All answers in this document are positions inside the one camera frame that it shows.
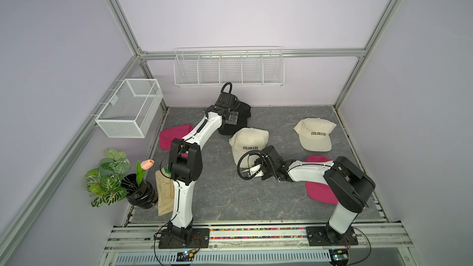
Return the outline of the black cap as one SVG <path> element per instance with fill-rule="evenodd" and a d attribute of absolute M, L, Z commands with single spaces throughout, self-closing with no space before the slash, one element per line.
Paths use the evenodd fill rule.
<path fill-rule="evenodd" d="M 240 102 L 235 108 L 235 111 L 238 113 L 236 124 L 224 124 L 218 129 L 219 134 L 234 135 L 240 129 L 246 128 L 248 126 L 248 119 L 251 117 L 251 106 L 245 102 Z"/>

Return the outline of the cream Colorado cap back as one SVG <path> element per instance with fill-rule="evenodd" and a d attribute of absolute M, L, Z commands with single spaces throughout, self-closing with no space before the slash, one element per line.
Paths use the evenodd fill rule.
<path fill-rule="evenodd" d="M 262 150 L 269 141 L 269 132 L 255 128 L 242 128 L 230 139 L 234 163 L 237 165 L 242 156 L 253 150 Z"/>

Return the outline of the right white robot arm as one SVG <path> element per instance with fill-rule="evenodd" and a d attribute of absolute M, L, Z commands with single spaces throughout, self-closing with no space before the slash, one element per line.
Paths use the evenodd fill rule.
<path fill-rule="evenodd" d="M 368 207 L 376 187 L 365 172 L 344 156 L 322 163 L 284 160 L 272 145 L 264 148 L 262 155 L 254 161 L 251 174 L 262 179 L 274 177 L 279 181 L 328 186 L 338 203 L 322 236 L 332 245 L 345 239 L 353 221 Z"/>

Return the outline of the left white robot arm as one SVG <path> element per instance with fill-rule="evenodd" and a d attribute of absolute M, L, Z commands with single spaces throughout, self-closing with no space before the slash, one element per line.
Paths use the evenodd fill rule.
<path fill-rule="evenodd" d="M 195 182 L 203 170 L 202 148 L 213 133 L 226 124 L 236 125 L 240 101 L 233 94 L 220 93 L 216 103 L 204 109 L 204 117 L 182 139 L 171 142 L 168 169 L 174 184 L 174 207 L 168 233 L 184 244 L 192 240 L 192 198 Z"/>

